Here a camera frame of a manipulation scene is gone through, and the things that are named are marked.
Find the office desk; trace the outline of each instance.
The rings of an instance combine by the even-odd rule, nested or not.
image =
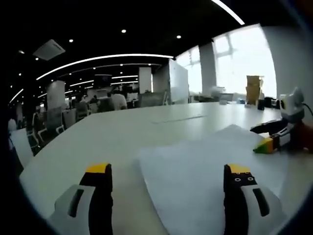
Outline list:
[[[278,110],[259,111],[239,104],[219,103],[92,114],[39,152],[20,180],[35,208],[47,218],[54,211],[55,200],[72,184],[79,183],[90,164],[109,162],[113,173],[114,234],[167,234],[142,178],[136,159],[138,150],[199,140],[231,124],[249,129],[278,117]],[[312,157],[305,156],[292,158],[290,162],[282,203],[292,213],[313,179],[313,162]]]

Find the window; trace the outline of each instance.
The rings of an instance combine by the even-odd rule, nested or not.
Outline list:
[[[244,27],[214,38],[217,86],[227,92],[246,94],[246,76],[263,77],[265,96],[276,98],[276,76],[271,52],[257,25]]]
[[[176,62],[188,70],[190,93],[202,92],[202,76],[200,65],[200,51],[196,46],[176,57]]]

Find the black cable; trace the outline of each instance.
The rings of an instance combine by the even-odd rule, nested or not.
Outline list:
[[[302,103],[304,106],[306,106],[308,109],[309,109],[309,111],[311,112],[311,114],[312,114],[312,117],[313,117],[313,112],[312,112],[312,110],[311,110],[311,108],[306,104],[306,103]]]

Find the white paper sheet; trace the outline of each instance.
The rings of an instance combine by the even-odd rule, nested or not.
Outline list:
[[[155,209],[171,235],[224,232],[224,165],[250,167],[259,184],[279,196],[285,154],[254,154],[261,136],[231,125],[201,141],[144,149],[139,162]]]

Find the black ceiling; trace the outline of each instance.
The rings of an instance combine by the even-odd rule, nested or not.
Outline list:
[[[246,25],[293,24],[277,0],[223,2]],[[138,71],[138,65],[121,67],[119,64],[143,63],[147,66],[151,63],[154,71],[167,59],[120,57],[89,61],[61,69],[36,81],[44,73],[68,63],[124,53],[177,56],[193,46],[210,42],[212,37],[241,27],[211,0],[84,1],[84,5],[68,2],[60,6],[55,2],[45,4],[47,6],[44,10],[29,4],[20,5],[18,9],[15,7],[14,15],[18,20],[7,26],[9,43],[6,47],[10,52],[10,64],[6,77],[9,101],[22,88],[29,97],[37,97],[42,91],[39,86],[43,89],[52,79],[64,80],[68,86],[78,81],[99,79],[95,74],[119,76],[122,71],[123,75],[133,75]],[[33,52],[49,39],[55,40],[66,52],[49,61],[36,61]],[[105,65],[117,66],[100,68]]]

